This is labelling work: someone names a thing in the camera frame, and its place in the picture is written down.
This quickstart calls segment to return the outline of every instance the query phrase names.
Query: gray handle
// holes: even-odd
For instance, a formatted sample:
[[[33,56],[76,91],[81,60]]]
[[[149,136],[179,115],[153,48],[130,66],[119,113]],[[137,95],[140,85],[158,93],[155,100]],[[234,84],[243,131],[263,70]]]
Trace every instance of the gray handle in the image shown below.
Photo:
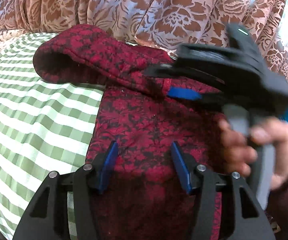
[[[248,112],[243,107],[234,104],[227,104],[223,106],[222,110],[232,129],[246,137],[249,135],[249,127],[265,119],[264,114],[255,111]],[[273,145],[258,146],[252,142],[249,142],[249,145],[257,151],[258,158],[255,163],[250,165],[252,171],[247,183],[255,193],[262,209],[265,210],[275,166],[275,148]]]

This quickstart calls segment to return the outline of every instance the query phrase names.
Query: black metal bracket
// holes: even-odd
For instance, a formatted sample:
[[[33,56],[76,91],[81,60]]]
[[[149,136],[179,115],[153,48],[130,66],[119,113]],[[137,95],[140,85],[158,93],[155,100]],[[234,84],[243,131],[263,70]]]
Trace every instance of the black metal bracket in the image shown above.
[[[275,240],[255,194],[238,172],[213,172],[182,152],[177,142],[172,143],[171,153],[182,188],[189,195],[196,195],[188,240],[211,238],[217,192],[222,193],[223,203],[220,240]]]
[[[100,240],[90,204],[91,194],[102,194],[108,187],[118,155],[116,142],[106,153],[77,171],[60,175],[51,171],[27,206],[13,240],[70,240],[67,192],[73,192],[78,240]]]

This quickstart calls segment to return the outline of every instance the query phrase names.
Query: black clamp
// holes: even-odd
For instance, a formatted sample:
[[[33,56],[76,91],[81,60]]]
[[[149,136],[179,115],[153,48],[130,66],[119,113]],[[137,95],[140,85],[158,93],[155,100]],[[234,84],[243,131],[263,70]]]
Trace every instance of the black clamp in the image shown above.
[[[171,145],[171,155],[182,188],[187,194],[196,195],[187,240],[211,238],[217,192],[222,193],[223,203],[220,240],[275,240],[255,194],[238,172],[215,173],[183,153],[177,142]]]
[[[78,240],[98,240],[95,216],[90,205],[93,193],[102,194],[108,187],[118,146],[113,141],[106,153],[77,171],[60,175],[51,171],[27,206],[13,240],[70,240],[67,215],[67,192],[74,194],[74,213]]]
[[[176,51],[178,58],[173,64],[152,65],[144,73],[160,78],[185,76],[221,90],[199,94],[190,100],[208,109],[222,111],[232,129],[248,137],[250,127],[269,116],[284,113],[288,106],[288,83],[283,76],[267,68],[245,27],[228,24],[227,33],[230,48],[180,44]],[[188,92],[168,96],[187,99],[185,93]],[[258,158],[251,164],[252,173],[247,182],[261,207],[266,209],[275,148],[272,145],[251,146],[257,151]]]

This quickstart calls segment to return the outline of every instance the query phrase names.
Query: blue gripper pad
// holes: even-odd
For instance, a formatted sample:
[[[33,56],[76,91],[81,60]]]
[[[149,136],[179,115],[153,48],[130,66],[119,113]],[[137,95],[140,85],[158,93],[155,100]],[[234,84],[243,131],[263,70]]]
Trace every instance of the blue gripper pad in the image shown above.
[[[107,150],[106,159],[100,173],[99,187],[98,187],[98,191],[100,194],[102,194],[108,188],[109,179],[114,169],[117,156],[118,156],[118,144],[117,142],[113,142],[110,145],[109,149]]]
[[[173,142],[171,144],[171,156],[175,166],[176,173],[179,177],[181,186],[183,190],[186,191],[188,195],[192,192],[192,187],[190,183],[190,173],[188,171],[187,166],[183,160],[182,154],[180,150],[177,148],[176,144]]]

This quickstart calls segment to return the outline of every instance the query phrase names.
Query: metal screw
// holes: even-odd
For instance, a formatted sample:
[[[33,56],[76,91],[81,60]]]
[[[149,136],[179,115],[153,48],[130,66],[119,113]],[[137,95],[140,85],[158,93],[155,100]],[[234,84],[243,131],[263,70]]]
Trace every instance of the metal screw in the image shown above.
[[[83,166],[83,169],[85,170],[85,171],[89,171],[89,170],[91,170],[93,168],[93,165],[92,164],[85,164],[84,166]]]
[[[239,174],[237,171],[234,171],[234,172],[232,173],[232,177],[233,177],[234,179],[239,179],[241,176],[240,176],[240,174]]]
[[[206,171],[206,166],[203,165],[203,164],[200,164],[200,165],[197,166],[197,169],[198,169],[199,171]]]
[[[57,176],[57,172],[56,171],[51,171],[50,173],[49,173],[49,177],[50,178],[55,178]]]

